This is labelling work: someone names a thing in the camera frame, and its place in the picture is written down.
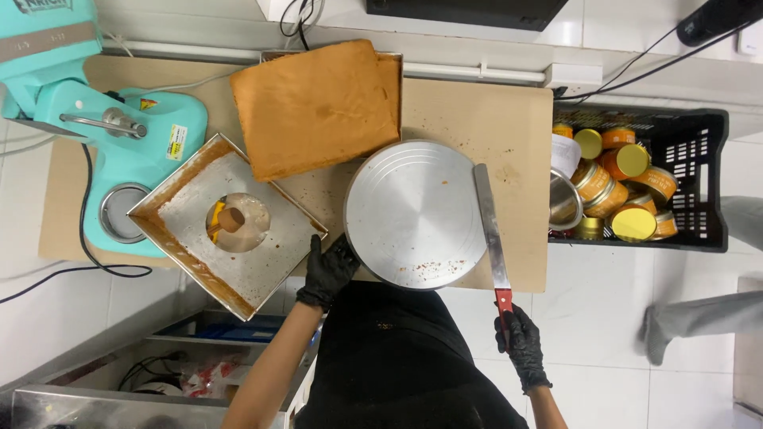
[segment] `stainless steel bowl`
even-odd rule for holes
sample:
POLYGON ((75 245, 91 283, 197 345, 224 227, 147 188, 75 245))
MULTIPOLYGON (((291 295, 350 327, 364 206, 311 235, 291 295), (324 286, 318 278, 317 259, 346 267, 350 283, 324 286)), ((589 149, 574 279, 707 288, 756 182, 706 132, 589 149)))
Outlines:
POLYGON ((574 228, 583 218, 583 200, 569 181, 557 169, 551 169, 549 193, 549 228, 564 231, 574 228))

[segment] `black apron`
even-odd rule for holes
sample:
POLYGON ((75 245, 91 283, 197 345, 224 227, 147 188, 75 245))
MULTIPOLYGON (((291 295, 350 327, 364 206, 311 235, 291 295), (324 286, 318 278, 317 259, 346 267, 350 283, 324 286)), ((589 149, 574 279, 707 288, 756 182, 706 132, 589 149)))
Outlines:
POLYGON ((434 291, 351 282, 334 299, 297 429, 527 429, 434 291))

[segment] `red knife handle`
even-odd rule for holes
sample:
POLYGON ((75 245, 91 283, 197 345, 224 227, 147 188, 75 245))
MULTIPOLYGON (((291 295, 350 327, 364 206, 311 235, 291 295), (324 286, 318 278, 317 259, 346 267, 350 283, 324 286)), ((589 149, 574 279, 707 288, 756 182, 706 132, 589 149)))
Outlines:
POLYGON ((504 335, 506 352, 509 351, 509 327, 506 325, 504 311, 512 311, 511 289, 495 289, 495 301, 498 303, 498 319, 501 321, 501 333, 504 335))

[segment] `wall socket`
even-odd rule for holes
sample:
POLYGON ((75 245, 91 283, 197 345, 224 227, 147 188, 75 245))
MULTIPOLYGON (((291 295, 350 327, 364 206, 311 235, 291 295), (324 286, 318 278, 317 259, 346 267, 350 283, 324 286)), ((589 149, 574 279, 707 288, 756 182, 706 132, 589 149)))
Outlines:
POLYGON ((565 95, 584 94, 599 89, 604 71, 601 66, 553 63, 544 71, 543 88, 567 87, 565 95))

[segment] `black plastic crate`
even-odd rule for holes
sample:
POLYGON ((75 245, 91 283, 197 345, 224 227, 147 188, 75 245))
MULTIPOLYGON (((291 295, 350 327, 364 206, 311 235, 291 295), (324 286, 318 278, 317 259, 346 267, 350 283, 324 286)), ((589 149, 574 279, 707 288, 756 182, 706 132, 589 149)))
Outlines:
POLYGON ((575 132, 583 128, 632 128, 636 141, 652 155, 652 164, 678 179, 678 190, 666 206, 673 211, 678 234, 643 243, 615 237, 595 241, 549 236, 550 243, 726 252, 729 235, 720 212, 720 154, 729 136, 728 112, 557 103, 554 122, 569 124, 575 132), (707 196, 703 197, 700 190, 705 180, 707 196))

